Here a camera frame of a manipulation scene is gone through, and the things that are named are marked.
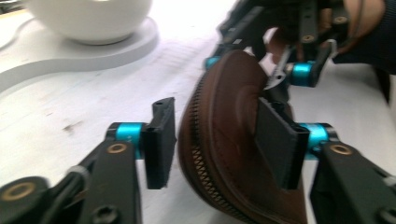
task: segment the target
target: white table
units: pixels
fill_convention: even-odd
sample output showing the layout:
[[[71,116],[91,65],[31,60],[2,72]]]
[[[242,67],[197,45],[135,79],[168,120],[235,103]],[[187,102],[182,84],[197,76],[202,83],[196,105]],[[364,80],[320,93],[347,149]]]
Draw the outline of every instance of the white table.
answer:
[[[165,97],[176,98],[178,127],[203,73],[203,61],[219,39],[216,27],[232,4],[232,0],[154,1],[149,16],[158,25],[160,42],[141,60],[104,70],[54,71],[0,92],[0,185],[28,175],[41,175],[56,184],[103,140],[109,124],[149,122],[151,104]],[[26,46],[23,37],[30,29],[50,35],[55,46]],[[0,68],[39,61],[28,57],[15,61],[9,57],[13,48],[25,48],[26,55],[32,55],[31,50],[63,47],[57,43],[70,44],[39,22],[30,21],[20,38],[0,51]],[[273,67],[268,61],[264,66]],[[0,69],[0,76],[6,71]],[[330,123],[345,143],[396,174],[396,129],[369,66],[329,63],[316,88],[292,87],[290,95],[296,121]],[[314,161],[305,163],[307,192],[315,168]],[[142,161],[138,172],[145,223],[240,223],[197,197],[180,171],[177,155],[166,189],[145,189]],[[315,223],[311,212],[308,217]]]

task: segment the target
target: brown leather pouch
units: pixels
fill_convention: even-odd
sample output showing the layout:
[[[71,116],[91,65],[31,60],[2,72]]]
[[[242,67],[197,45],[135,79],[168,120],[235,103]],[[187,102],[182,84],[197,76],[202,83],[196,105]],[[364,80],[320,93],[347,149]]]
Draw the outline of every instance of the brown leather pouch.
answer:
[[[181,122],[178,156],[200,197],[246,223],[306,223],[303,188],[279,189],[254,143],[267,75],[242,50],[223,56],[198,83]]]

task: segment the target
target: zipper teeth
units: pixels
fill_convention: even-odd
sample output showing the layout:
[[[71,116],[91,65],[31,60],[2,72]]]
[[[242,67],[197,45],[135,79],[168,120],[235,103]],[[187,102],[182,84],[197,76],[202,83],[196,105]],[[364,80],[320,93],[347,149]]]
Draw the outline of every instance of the zipper teeth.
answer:
[[[210,198],[214,200],[218,206],[223,208],[229,215],[232,217],[236,217],[239,220],[242,220],[246,223],[250,224],[256,224],[255,221],[251,220],[249,217],[247,217],[245,214],[243,214],[241,211],[236,209],[230,202],[228,202],[224,196],[220,193],[218,187],[214,184],[211,176],[208,173],[207,166],[205,164],[205,160],[202,156],[202,151],[201,151],[201,144],[200,144],[200,132],[199,132],[199,105],[200,105],[200,99],[202,95],[202,88],[204,85],[204,81],[206,78],[205,73],[202,77],[201,80],[199,81],[195,93],[192,96],[192,106],[191,106],[191,112],[190,112],[190,118],[191,118],[191,136],[192,136],[192,159],[194,162],[194,167],[195,170],[197,171],[197,174],[199,176],[199,179],[201,181],[201,184],[204,186],[206,193],[209,194]]]

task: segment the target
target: white bowl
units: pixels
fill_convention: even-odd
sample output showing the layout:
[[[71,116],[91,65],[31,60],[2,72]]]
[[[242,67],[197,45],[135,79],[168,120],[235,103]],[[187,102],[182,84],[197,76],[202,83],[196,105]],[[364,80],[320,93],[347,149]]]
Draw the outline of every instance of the white bowl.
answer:
[[[78,42],[105,45],[129,37],[147,17],[151,0],[24,0],[51,30]]]

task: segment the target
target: black sleeve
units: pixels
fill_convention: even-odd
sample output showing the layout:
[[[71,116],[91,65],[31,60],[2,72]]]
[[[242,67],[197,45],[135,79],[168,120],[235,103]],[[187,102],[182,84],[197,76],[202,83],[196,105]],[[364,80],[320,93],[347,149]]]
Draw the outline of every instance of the black sleeve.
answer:
[[[333,58],[334,63],[368,63],[396,75],[396,0],[384,0],[382,21],[359,44]]]

